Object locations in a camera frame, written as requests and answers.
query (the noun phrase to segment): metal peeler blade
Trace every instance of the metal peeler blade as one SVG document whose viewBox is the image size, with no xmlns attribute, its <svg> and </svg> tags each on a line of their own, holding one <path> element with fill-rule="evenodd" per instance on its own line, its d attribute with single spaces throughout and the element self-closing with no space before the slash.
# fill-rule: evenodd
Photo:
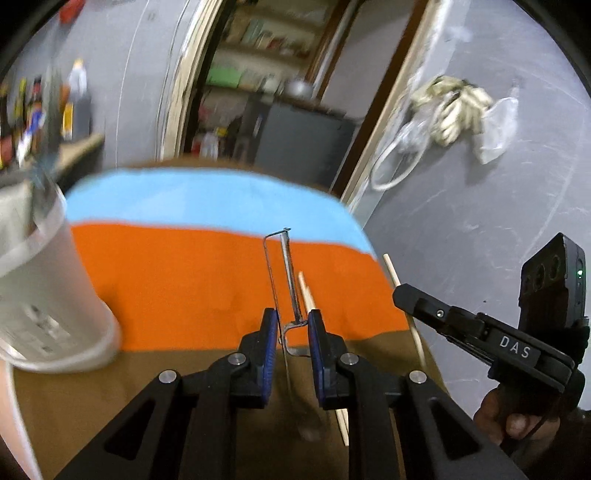
<svg viewBox="0 0 591 480">
<path fill-rule="evenodd" d="M 302 316 L 300 309 L 300 301 L 298 299 L 296 291 L 296 277 L 294 275 L 294 267 L 291 261 L 291 250 L 290 250 L 290 236 L 289 228 L 284 228 L 278 232 L 270 233 L 263 238 L 263 247 L 265 249 L 265 259 L 267 261 L 267 269 L 269 270 L 269 279 L 271 280 L 271 289 L 273 290 L 273 301 L 275 301 L 275 309 L 277 311 L 277 317 L 279 319 L 280 335 L 279 343 L 284 350 L 291 356 L 310 356 L 310 349 L 307 346 L 293 347 L 289 346 L 286 334 L 291 329 L 305 327 L 308 325 L 308 320 Z M 271 261 L 269 260 L 269 250 L 267 248 L 267 239 L 272 236 L 280 236 L 281 250 L 283 252 L 283 262 L 285 264 L 285 273 L 287 274 L 287 284 L 290 289 L 291 296 L 291 307 L 294 312 L 294 321 L 287 323 L 285 326 L 281 324 L 281 315 L 279 313 L 279 302 L 277 300 L 277 290 L 275 288 L 275 280 L 273 279 L 273 271 L 271 268 Z"/>
</svg>

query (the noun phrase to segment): doorway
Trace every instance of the doorway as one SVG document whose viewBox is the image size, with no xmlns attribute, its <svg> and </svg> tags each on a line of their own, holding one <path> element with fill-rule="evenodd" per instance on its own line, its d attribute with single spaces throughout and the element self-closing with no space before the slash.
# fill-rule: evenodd
<svg viewBox="0 0 591 480">
<path fill-rule="evenodd" d="M 221 5 L 188 95 L 178 153 L 223 159 L 340 196 L 361 156 L 352 148 L 358 132 L 372 131 L 377 122 L 373 112 L 385 105 L 383 91 L 389 93 L 396 78 L 392 61 L 407 37 L 412 40 L 408 29 L 421 18 L 420 3 Z M 294 79 L 311 94 L 294 96 Z"/>
</svg>

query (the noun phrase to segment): shelf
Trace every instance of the shelf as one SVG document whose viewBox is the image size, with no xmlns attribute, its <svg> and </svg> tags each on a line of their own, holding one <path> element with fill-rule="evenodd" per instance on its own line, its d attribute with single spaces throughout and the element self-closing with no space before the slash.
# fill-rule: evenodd
<svg viewBox="0 0 591 480">
<path fill-rule="evenodd" d="M 241 5 L 238 10 L 248 13 L 252 17 L 268 18 L 269 20 L 275 20 L 277 22 L 284 23 L 300 30 L 306 30 L 315 34 L 321 34 L 324 31 L 324 25 L 318 25 L 308 20 L 301 20 L 296 17 L 292 17 L 289 14 L 278 12 L 272 8 L 259 7 L 257 5 Z"/>
<path fill-rule="evenodd" d="M 262 59 L 272 60 L 272 61 L 280 61 L 282 63 L 286 63 L 288 65 L 292 65 L 293 67 L 300 68 L 305 66 L 309 61 L 310 57 L 305 59 L 300 59 L 298 57 L 290 56 L 290 55 L 281 55 L 276 50 L 263 50 L 261 48 L 249 47 L 248 45 L 242 45 L 240 43 L 228 43 L 222 42 L 219 44 L 219 48 L 229 51 L 235 51 L 237 53 L 243 53 L 246 55 L 253 55 L 260 57 Z"/>
<path fill-rule="evenodd" d="M 250 95 L 252 93 L 256 93 L 256 91 L 249 90 L 247 88 L 242 88 L 242 87 L 227 87 L 225 85 L 216 85 L 215 83 L 206 83 L 205 86 L 207 88 L 215 88 L 217 90 L 226 90 L 228 92 L 233 92 L 233 93 L 244 93 L 246 95 Z"/>
</svg>

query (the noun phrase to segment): blue gripper pad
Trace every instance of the blue gripper pad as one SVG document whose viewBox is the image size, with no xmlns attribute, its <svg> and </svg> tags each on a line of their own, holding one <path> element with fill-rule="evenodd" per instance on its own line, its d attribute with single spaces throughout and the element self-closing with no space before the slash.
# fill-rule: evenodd
<svg viewBox="0 0 591 480">
<path fill-rule="evenodd" d="M 273 310 L 270 321 L 266 325 L 267 341 L 265 345 L 265 361 L 262 367 L 262 399 L 265 405 L 271 396 L 271 384 L 273 383 L 273 370 L 275 369 L 275 354 L 277 352 L 277 328 L 279 320 L 277 311 Z"/>
<path fill-rule="evenodd" d="M 318 325 L 315 321 L 314 311 L 308 314 L 308 345 L 310 346 L 310 357 L 312 359 L 312 373 L 314 377 L 314 390 L 320 406 L 324 405 L 326 398 L 324 392 L 324 365 L 322 364 L 322 354 L 320 352 L 320 341 Z"/>
</svg>

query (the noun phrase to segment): metal screw head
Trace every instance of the metal screw head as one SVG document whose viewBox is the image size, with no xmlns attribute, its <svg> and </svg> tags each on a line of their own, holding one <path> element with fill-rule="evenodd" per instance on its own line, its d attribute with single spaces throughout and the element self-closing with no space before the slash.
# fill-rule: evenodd
<svg viewBox="0 0 591 480">
<path fill-rule="evenodd" d="M 410 372 L 409 377 L 411 382 L 414 383 L 425 383 L 427 381 L 427 375 L 420 370 L 413 370 Z"/>
<path fill-rule="evenodd" d="M 347 352 L 343 353 L 343 355 L 340 356 L 340 361 L 343 362 L 345 365 L 354 365 L 357 362 L 359 362 L 359 357 L 354 353 Z"/>
<path fill-rule="evenodd" d="M 172 383 L 177 379 L 177 373 L 174 370 L 165 370 L 164 372 L 160 372 L 158 376 L 158 380 L 160 383 Z"/>
<path fill-rule="evenodd" d="M 242 365 L 244 362 L 246 362 L 246 355 L 240 352 L 231 353 L 228 357 L 228 362 L 230 362 L 232 365 Z"/>
</svg>

